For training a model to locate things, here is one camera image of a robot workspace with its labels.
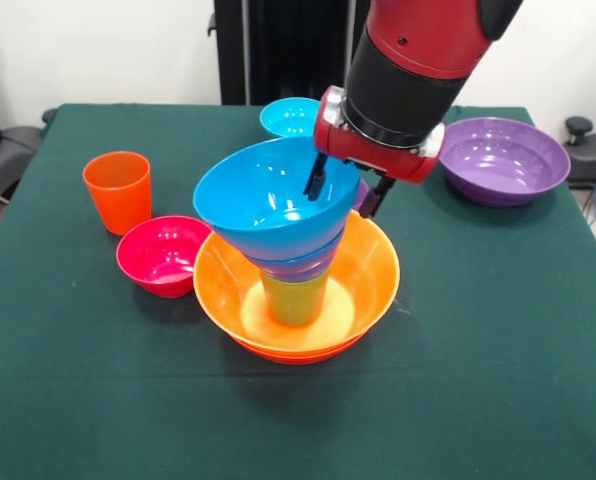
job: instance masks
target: white wall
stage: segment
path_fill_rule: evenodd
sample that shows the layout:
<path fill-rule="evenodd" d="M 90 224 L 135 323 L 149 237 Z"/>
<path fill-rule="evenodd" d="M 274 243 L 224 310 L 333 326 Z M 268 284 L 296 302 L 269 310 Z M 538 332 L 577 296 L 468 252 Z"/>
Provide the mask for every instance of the white wall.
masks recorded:
<path fill-rule="evenodd" d="M 596 126 L 596 0 L 525 0 L 457 103 L 526 106 L 558 137 L 572 114 Z"/>
<path fill-rule="evenodd" d="M 212 0 L 0 0 L 0 123 L 65 102 L 219 104 Z"/>
<path fill-rule="evenodd" d="M 212 0 L 0 0 L 0 121 L 63 102 L 220 102 Z M 525 0 L 458 103 L 596 123 L 596 0 Z"/>

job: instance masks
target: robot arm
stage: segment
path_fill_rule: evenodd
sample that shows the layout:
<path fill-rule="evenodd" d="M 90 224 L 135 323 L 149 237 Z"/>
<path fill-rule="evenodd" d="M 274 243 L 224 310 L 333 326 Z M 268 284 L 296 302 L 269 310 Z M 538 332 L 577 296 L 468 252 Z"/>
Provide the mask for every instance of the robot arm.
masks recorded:
<path fill-rule="evenodd" d="M 395 180 L 424 180 L 440 153 L 442 118 L 521 3 L 373 0 L 346 88 L 322 98 L 314 131 L 321 153 L 305 194 L 320 195 L 327 155 L 382 177 L 364 217 L 376 214 Z"/>

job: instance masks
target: pink bowl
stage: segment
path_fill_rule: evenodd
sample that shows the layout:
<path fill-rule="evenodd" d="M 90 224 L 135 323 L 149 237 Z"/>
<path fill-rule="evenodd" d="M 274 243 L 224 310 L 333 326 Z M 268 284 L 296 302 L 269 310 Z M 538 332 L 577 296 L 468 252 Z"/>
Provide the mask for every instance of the pink bowl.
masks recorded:
<path fill-rule="evenodd" d="M 148 292 L 181 297 L 194 288 L 196 255 L 210 233 L 209 226 L 195 218 L 152 218 L 120 240 L 116 261 L 125 275 Z"/>

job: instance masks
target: yellow cup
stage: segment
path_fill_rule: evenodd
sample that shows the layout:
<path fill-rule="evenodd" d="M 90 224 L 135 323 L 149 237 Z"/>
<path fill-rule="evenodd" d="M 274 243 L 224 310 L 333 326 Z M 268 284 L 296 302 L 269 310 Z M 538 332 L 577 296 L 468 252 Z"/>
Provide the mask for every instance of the yellow cup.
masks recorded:
<path fill-rule="evenodd" d="M 262 274 L 262 285 L 272 316 L 281 323 L 299 327 L 314 321 L 325 297 L 328 272 L 300 283 L 281 282 Z"/>

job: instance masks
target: table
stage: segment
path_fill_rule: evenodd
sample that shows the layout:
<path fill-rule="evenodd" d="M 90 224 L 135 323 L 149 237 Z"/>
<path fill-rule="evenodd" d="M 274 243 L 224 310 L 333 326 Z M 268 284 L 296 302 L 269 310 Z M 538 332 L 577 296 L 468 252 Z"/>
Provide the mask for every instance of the table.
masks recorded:
<path fill-rule="evenodd" d="M 397 300 L 356 346 L 287 367 L 195 297 L 117 269 L 82 182 L 95 155 L 152 162 L 154 213 L 265 138 L 259 109 L 66 105 L 0 227 L 1 479 L 596 479 L 596 242 L 566 186 L 495 210 L 437 169 L 377 222 Z M 454 108 L 453 121 L 524 109 Z"/>

